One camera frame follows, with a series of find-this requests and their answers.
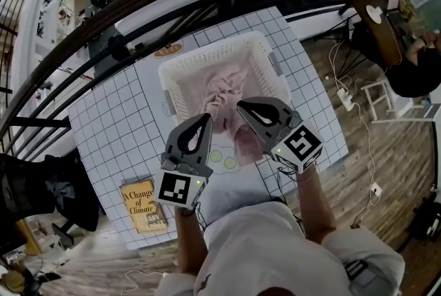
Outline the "person's right forearm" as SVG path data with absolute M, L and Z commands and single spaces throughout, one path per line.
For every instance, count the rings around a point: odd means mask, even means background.
M 336 218 L 326 198 L 316 166 L 311 165 L 296 176 L 300 214 L 308 240 L 320 244 L 336 230 Z

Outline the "pink clothes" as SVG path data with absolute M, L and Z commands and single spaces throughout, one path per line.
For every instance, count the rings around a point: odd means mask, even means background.
M 233 142 L 235 157 L 242 167 L 263 158 L 259 140 L 237 110 L 248 73 L 233 65 L 207 76 L 201 105 L 201 113 L 212 117 L 213 132 L 225 134 Z

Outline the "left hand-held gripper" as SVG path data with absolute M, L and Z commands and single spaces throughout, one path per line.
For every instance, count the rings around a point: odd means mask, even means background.
M 154 174 L 154 199 L 161 204 L 194 209 L 213 170 L 205 164 L 213 120 L 204 113 L 188 118 L 169 134 L 161 168 Z M 188 163 L 181 158 L 190 158 Z

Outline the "white desk lamp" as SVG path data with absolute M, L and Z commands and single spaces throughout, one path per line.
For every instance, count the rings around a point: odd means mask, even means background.
M 366 5 L 365 10 L 369 18 L 376 24 L 380 25 L 382 23 L 382 8 L 380 6 L 373 7 L 371 5 Z

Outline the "grey cloth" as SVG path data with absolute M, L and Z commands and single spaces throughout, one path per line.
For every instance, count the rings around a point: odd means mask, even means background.
M 52 193 L 61 209 L 64 208 L 67 199 L 75 199 L 74 186 L 70 182 L 55 179 L 45 181 L 46 188 Z

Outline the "white power strip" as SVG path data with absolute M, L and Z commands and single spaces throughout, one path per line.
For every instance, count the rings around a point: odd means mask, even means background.
M 350 112 L 354 107 L 354 103 L 352 102 L 353 96 L 344 88 L 340 88 L 337 91 L 337 95 L 345 109 Z

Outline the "white grid tablecloth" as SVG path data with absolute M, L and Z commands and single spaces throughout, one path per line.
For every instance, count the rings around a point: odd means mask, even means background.
M 347 155 L 336 112 L 315 67 L 288 22 L 275 7 L 259 10 L 183 37 L 120 71 L 69 108 L 81 160 L 109 220 L 129 250 L 175 240 L 171 207 L 163 207 L 168 228 L 139 233 L 125 207 L 121 186 L 150 179 L 174 127 L 172 108 L 158 68 L 166 61 L 219 40 L 260 32 L 267 39 L 289 87 L 289 105 L 316 126 L 325 145 L 318 159 L 324 171 Z

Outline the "person's left forearm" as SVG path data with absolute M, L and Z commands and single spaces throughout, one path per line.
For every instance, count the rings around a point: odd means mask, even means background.
M 207 257 L 207 246 L 195 212 L 175 207 L 174 217 L 178 236 L 178 269 L 197 276 Z

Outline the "person's white shirt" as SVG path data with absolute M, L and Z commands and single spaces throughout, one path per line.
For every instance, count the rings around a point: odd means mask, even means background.
M 170 273 L 155 296 L 396 296 L 403 258 L 369 230 L 338 229 L 317 244 L 279 202 L 243 207 L 210 224 L 197 276 Z

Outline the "yellow book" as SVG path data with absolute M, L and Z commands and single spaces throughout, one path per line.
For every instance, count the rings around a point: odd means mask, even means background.
M 120 192 L 137 233 L 164 233 L 168 223 L 159 203 L 154 199 L 152 180 L 120 186 Z

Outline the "white stool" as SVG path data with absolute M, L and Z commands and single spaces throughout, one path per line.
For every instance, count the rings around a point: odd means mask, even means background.
M 434 123 L 441 118 L 441 104 L 414 103 L 412 98 L 397 95 L 386 79 L 360 88 L 365 93 L 373 124 Z

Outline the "white plastic laundry basket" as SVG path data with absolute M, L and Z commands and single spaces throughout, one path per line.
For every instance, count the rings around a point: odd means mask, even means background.
M 272 96 L 285 103 L 291 90 L 280 65 L 281 59 L 264 34 L 248 32 L 197 48 L 158 67 L 158 75 L 175 124 L 200 113 L 207 78 L 229 66 L 249 73 L 243 96 Z

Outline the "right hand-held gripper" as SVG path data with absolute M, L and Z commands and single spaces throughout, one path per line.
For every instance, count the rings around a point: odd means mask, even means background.
M 263 143 L 269 155 L 296 173 L 305 172 L 322 153 L 323 140 L 309 120 L 279 98 L 254 96 L 238 101 L 238 113 Z

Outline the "brown wooden side desk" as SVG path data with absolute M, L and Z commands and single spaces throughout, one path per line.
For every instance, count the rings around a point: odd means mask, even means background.
M 385 15 L 389 0 L 349 0 L 349 3 L 358 13 L 362 23 L 374 39 L 374 45 L 388 66 L 399 64 L 402 60 L 401 49 L 397 43 L 393 28 Z M 367 6 L 380 8 L 380 23 L 376 23 L 367 12 Z

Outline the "black office chair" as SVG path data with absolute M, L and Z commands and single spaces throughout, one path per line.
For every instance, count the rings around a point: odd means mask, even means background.
M 51 179 L 74 186 L 76 197 L 67 199 L 63 209 L 46 188 L 45 181 Z M 25 244 L 25 234 L 16 223 L 31 223 L 31 218 L 43 233 L 54 233 L 66 247 L 72 246 L 68 231 L 74 225 L 96 231 L 100 208 L 78 150 L 61 157 L 46 155 L 41 162 L 0 154 L 0 254 Z

